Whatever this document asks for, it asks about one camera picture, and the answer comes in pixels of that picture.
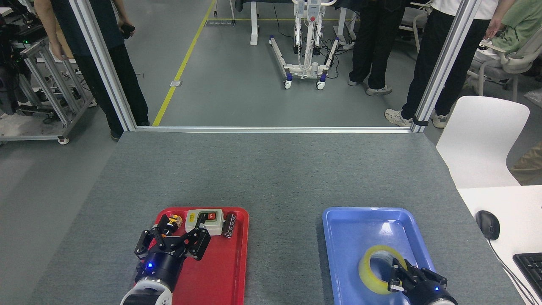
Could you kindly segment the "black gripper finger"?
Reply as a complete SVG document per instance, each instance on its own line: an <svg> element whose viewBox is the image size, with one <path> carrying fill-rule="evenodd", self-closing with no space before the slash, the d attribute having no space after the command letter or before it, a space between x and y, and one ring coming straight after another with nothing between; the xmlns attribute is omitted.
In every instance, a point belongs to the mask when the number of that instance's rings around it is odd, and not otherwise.
<svg viewBox="0 0 542 305"><path fill-rule="evenodd" d="M408 286L428 284L430 286L447 286L447 278L427 268L411 267L409 269Z"/></svg>
<svg viewBox="0 0 542 305"><path fill-rule="evenodd" d="M174 258L191 257L200 261L205 254L211 240L208 230L205 228L207 213L201 213L195 224L195 228L180 237L171 237L169 242L170 255Z"/></svg>
<svg viewBox="0 0 542 305"><path fill-rule="evenodd" d="M138 259L144 259L149 254L149 246L152 241L156 240L159 246L159 249L163 250L164 239L166 237L166 232L168 229L169 217L166 214L163 214L157 224L152 228L148 228L141 232L141 236L137 242L137 245L134 249L134 254Z"/></svg>
<svg viewBox="0 0 542 305"><path fill-rule="evenodd" d="M404 286L408 278L409 262L406 259L393 258L391 263L390 278L387 282L387 290L390 293L407 293Z"/></svg>

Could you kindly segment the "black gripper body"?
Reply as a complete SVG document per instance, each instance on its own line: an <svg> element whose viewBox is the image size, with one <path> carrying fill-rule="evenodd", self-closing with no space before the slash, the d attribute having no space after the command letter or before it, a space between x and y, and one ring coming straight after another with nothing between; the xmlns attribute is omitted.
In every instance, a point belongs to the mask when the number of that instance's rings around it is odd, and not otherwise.
<svg viewBox="0 0 542 305"><path fill-rule="evenodd" d="M137 266L135 282L153 280L173 291L178 282L185 257L168 252L151 252Z"/></svg>
<svg viewBox="0 0 542 305"><path fill-rule="evenodd" d="M421 284L408 289L406 293L411 305L458 305L446 286L430 286Z"/></svg>

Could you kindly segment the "person's hand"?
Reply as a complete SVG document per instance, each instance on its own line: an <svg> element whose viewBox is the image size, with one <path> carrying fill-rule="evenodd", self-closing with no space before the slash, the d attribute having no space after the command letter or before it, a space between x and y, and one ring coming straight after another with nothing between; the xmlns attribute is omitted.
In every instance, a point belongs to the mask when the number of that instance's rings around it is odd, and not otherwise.
<svg viewBox="0 0 542 305"><path fill-rule="evenodd" d="M496 33L501 29L502 27L502 18L499 17L493 17L491 20L490 20L490 23L488 25L488 28L486 30L486 33L484 35L484 40L489 40L491 38L493 38Z"/></svg>

